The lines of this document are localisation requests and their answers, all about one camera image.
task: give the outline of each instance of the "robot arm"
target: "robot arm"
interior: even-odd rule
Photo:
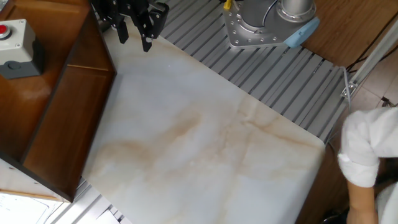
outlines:
[[[131,17],[141,35],[145,52],[162,32],[169,13],[168,5],[154,0],[92,0],[91,3],[100,18],[117,30],[122,44],[129,38],[124,17]]]

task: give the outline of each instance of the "metal slat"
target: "metal slat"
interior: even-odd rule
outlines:
[[[100,193],[89,186],[89,189],[85,192],[84,197],[79,198],[76,202],[70,204],[70,208],[62,215],[56,224],[71,224],[78,221],[81,218],[81,214],[90,207],[92,203],[95,203],[97,198],[100,197]]]
[[[45,224],[53,224],[55,223],[56,220],[59,219],[64,214],[64,211],[70,206],[70,203],[63,203],[61,206],[59,206],[51,215],[48,217],[48,219],[44,222]]]
[[[170,8],[169,14],[167,16],[166,23],[164,27],[167,27],[169,24],[171,24],[178,16],[183,14],[189,7],[191,7],[196,1],[194,0],[184,0],[175,7]]]
[[[335,90],[338,85],[342,84],[343,80],[342,80],[342,77],[341,77],[341,75],[342,75],[341,70],[337,68],[335,71],[336,72],[334,73],[332,81],[326,87],[325,91],[319,97],[319,99],[314,104],[314,106],[311,108],[311,110],[306,114],[306,117],[300,123],[300,127],[304,128],[306,130],[308,129],[310,124],[312,124],[313,120],[318,115],[319,111],[322,109],[322,107],[324,107],[326,101],[329,99],[329,97],[333,93],[333,90]],[[326,119],[327,119],[327,117],[324,118],[324,121],[322,122],[322,124],[327,122]]]
[[[285,90],[285,87],[295,78],[295,76],[301,71],[301,69],[309,62],[311,52],[303,50],[303,52],[297,57],[300,58],[298,62],[294,62],[281,78],[275,83],[270,91],[261,100],[267,106],[272,107],[274,102],[278,99],[279,95]]]
[[[170,1],[167,1],[167,5],[170,8],[169,14],[172,13],[172,10],[176,7],[176,5],[180,4],[183,1],[185,1],[185,0],[170,0]]]
[[[203,6],[205,6],[208,1],[196,1],[193,2],[193,5],[189,7],[187,10],[183,11],[181,15],[176,17],[170,24],[167,24],[161,36],[164,38],[168,38],[171,33],[175,32],[182,24],[184,24],[189,18],[194,16]]]
[[[291,66],[300,51],[300,48],[289,49],[275,67],[252,88],[250,95],[259,100],[270,87],[274,86],[274,83],[285,73],[285,70]]]
[[[114,215],[118,211],[118,209],[115,206],[113,206],[109,209],[109,211],[111,211],[112,215]]]
[[[113,216],[117,219],[117,220],[119,220],[121,217],[122,217],[122,213],[120,212],[120,211],[117,211]]]
[[[324,61],[318,68],[314,76],[305,84],[302,91],[294,97],[293,102],[283,113],[283,116],[291,121],[295,121],[304,108],[308,105],[311,100],[311,96],[314,95],[322,83],[326,80],[328,74],[331,71],[333,64],[328,61]]]
[[[254,86],[259,82],[259,80],[262,80],[264,76],[266,76],[272,68],[274,68],[274,65],[279,62],[279,60],[283,57],[282,54],[287,50],[287,47],[277,47],[275,48],[272,53],[266,58],[265,61],[263,61],[258,68],[246,78],[246,80],[243,80],[241,83],[239,83],[239,87],[245,91],[246,93],[249,93]]]
[[[132,224],[126,217],[124,217],[121,221],[120,224]]]
[[[277,101],[272,105],[272,109],[283,115],[284,110],[290,106],[292,99],[300,93],[302,87],[305,86],[309,79],[314,75],[314,71],[321,61],[321,57],[314,55],[297,76],[294,77],[287,86],[285,86],[277,97]]]
[[[192,57],[202,62],[226,39],[226,31],[225,29],[221,28],[202,48],[200,48],[195,54],[193,54]]]
[[[225,65],[219,74],[227,80],[233,78],[234,74],[238,73],[258,51],[259,49],[242,50],[240,54],[235,55],[235,57]]]
[[[347,106],[348,106],[348,102],[343,99],[341,104],[338,106],[336,112],[331,117],[329,123],[326,125],[325,129],[323,130],[323,132],[319,136],[319,138],[323,142],[326,142],[328,140],[328,137],[329,137],[329,135],[331,133],[331,130],[332,130],[333,126],[335,125],[335,123],[337,122],[337,119],[340,117],[340,115],[342,114],[342,112],[344,111],[344,109]]]
[[[86,224],[93,223],[102,213],[104,213],[111,206],[111,202],[109,202],[102,195],[99,196],[99,199],[92,204],[91,208],[86,211],[86,213],[82,213],[83,215],[77,224]]]
[[[192,43],[188,44],[183,51],[189,55],[195,54],[224,27],[225,24],[223,23],[223,18],[218,18],[211,26],[209,26],[209,28],[207,28],[206,32],[200,34],[198,38],[196,38]]]
[[[333,89],[328,100],[324,103],[321,110],[317,113],[315,119],[310,123],[308,131],[319,137],[325,128],[325,120],[329,122],[330,118],[334,115],[337,110],[340,101],[343,99],[340,93],[345,87],[344,82],[339,82]]]
[[[310,110],[314,107],[315,103],[318,101],[319,97],[322,96],[323,92],[325,91],[325,89],[327,88],[327,86],[330,84],[330,82],[332,81],[332,79],[334,79],[336,73],[338,71],[338,67],[334,67],[327,75],[327,77],[325,78],[325,80],[322,82],[322,84],[320,84],[317,87],[317,91],[315,92],[315,94],[313,94],[312,96],[310,96],[307,101],[308,103],[306,103],[304,109],[301,111],[301,113],[297,116],[297,118],[294,119],[294,123],[297,125],[300,125],[303,120],[307,117],[308,113],[310,112]]]
[[[221,18],[222,13],[219,10],[211,12],[208,16],[204,18],[197,25],[193,26],[191,29],[187,30],[185,33],[178,34],[178,38],[173,42],[180,49],[185,49],[194,40],[199,38],[199,36],[204,33],[212,24],[218,22]]]
[[[219,0],[211,0],[203,8],[201,8],[198,13],[193,15],[189,20],[184,21],[184,23],[174,32],[172,32],[166,39],[173,44],[176,44],[178,40],[185,37],[192,29],[198,26],[203,20],[215,19],[219,16],[220,10],[217,7],[220,5]]]
[[[212,67],[211,69],[216,73],[220,74],[226,70],[226,68],[235,60],[243,50],[228,48],[228,51],[221,57]]]
[[[269,53],[273,50],[272,47],[261,48],[259,49],[240,69],[233,74],[232,77],[229,78],[231,83],[238,85],[239,80],[244,80],[253,70],[256,69],[263,62]]]
[[[219,46],[217,46],[212,53],[210,53],[204,60],[201,61],[202,64],[206,65],[209,68],[218,62],[218,60],[225,55],[225,53],[229,50],[229,40],[228,38],[223,40]]]

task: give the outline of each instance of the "white cloth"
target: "white cloth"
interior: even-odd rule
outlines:
[[[357,111],[344,123],[338,160],[347,180],[372,187],[380,157],[398,157],[398,108]],[[398,223],[398,184],[379,194],[377,208],[380,224]]]

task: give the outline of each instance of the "gray control box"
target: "gray control box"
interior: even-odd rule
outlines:
[[[0,22],[0,74],[7,79],[41,75],[44,49],[25,19]]]

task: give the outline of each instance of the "person's arm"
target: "person's arm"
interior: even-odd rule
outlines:
[[[348,224],[377,223],[373,185],[379,157],[398,156],[398,109],[357,111],[344,123],[339,165],[348,181]]]
[[[359,187],[347,181],[349,214],[347,224],[377,224],[373,187]]]

